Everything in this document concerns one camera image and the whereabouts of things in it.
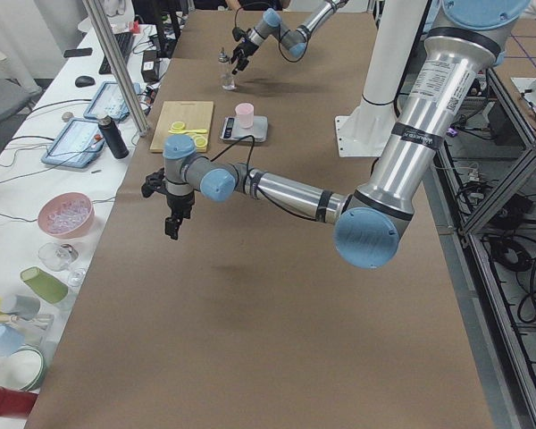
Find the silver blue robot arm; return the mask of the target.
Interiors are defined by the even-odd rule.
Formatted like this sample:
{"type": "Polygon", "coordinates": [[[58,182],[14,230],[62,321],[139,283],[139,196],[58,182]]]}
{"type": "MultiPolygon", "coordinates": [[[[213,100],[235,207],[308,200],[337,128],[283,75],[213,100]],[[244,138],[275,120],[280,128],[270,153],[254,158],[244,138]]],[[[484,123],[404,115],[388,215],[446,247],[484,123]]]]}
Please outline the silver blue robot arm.
{"type": "Polygon", "coordinates": [[[269,37],[277,41],[281,57],[289,63],[297,63],[306,54],[313,34],[348,1],[321,1],[315,10],[295,29],[290,29],[280,13],[272,8],[263,11],[262,18],[250,29],[242,29],[234,21],[232,36],[237,46],[233,49],[230,63],[231,73],[243,72],[249,58],[269,37]]]}
{"type": "Polygon", "coordinates": [[[240,192],[308,221],[330,223],[339,254],[369,269],[388,263],[414,216],[413,196],[477,72],[496,65],[525,1],[444,1],[427,33],[426,59],[368,182],[341,196],[252,167],[200,155],[192,138],[170,136],[160,172],[176,238],[196,194],[215,202],[240,192]]]}

